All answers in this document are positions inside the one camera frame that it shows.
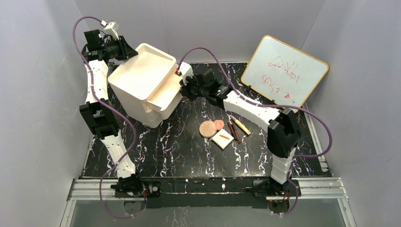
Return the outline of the white drawer organizer box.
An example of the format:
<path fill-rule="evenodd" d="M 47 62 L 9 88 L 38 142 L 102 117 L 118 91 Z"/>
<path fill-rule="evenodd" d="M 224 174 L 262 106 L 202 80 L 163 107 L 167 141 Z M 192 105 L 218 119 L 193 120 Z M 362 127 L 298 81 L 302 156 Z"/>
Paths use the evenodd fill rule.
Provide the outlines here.
<path fill-rule="evenodd" d="M 176 58 L 147 43 L 135 50 L 138 55 L 120 64 L 108 77 L 108 83 L 130 118 L 156 128 L 162 116 L 149 107 L 149 100 L 176 69 Z"/>

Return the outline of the white drawer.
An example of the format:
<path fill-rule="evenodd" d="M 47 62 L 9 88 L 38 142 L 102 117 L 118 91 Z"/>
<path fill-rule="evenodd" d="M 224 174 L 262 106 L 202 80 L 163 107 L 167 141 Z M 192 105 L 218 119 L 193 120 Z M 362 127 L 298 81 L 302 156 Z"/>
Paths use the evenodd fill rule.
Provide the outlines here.
<path fill-rule="evenodd" d="M 146 103 L 149 109 L 160 113 L 163 120 L 170 117 L 183 97 L 180 93 L 181 80 L 181 76 L 171 73 Z"/>

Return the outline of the large round pink compact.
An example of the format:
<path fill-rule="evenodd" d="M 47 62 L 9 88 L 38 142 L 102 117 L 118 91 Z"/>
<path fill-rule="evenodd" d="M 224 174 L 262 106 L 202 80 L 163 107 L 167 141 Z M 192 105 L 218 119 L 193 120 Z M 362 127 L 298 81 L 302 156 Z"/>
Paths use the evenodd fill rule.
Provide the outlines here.
<path fill-rule="evenodd" d="M 204 121 L 199 126 L 199 132 L 204 138 L 212 138 L 217 133 L 217 128 L 213 121 Z"/>

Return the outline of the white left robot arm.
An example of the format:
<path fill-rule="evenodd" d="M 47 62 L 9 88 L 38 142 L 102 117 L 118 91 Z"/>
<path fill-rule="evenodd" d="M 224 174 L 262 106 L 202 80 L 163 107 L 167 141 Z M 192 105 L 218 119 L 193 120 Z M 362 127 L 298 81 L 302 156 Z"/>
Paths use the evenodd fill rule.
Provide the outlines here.
<path fill-rule="evenodd" d="M 100 30 L 84 33 L 87 44 L 81 54 L 85 58 L 88 76 L 88 89 L 85 104 L 79 107 L 92 134 L 104 146 L 114 163 L 118 182 L 111 186 L 118 193 L 129 196 L 141 196 L 145 186 L 138 174 L 135 164 L 126 153 L 121 130 L 121 116 L 113 111 L 108 99 L 107 75 L 110 60 L 129 60 L 138 55 L 123 36 L 113 37 Z"/>

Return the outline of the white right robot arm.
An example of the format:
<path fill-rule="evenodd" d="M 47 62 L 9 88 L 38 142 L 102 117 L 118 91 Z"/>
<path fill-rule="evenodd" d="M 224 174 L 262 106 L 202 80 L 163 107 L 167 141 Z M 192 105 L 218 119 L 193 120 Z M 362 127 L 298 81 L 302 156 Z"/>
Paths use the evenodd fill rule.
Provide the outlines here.
<path fill-rule="evenodd" d="M 273 162 L 269 180 L 257 193 L 266 191 L 281 195 L 288 191 L 291 163 L 301 137 L 301 130 L 295 120 L 295 113 L 263 107 L 261 103 L 237 94 L 228 84 L 219 83 L 213 71 L 207 66 L 192 69 L 191 66 L 177 67 L 181 76 L 181 94 L 190 100 L 205 98 L 211 105 L 236 113 L 257 124 L 267 133 L 267 148 Z"/>

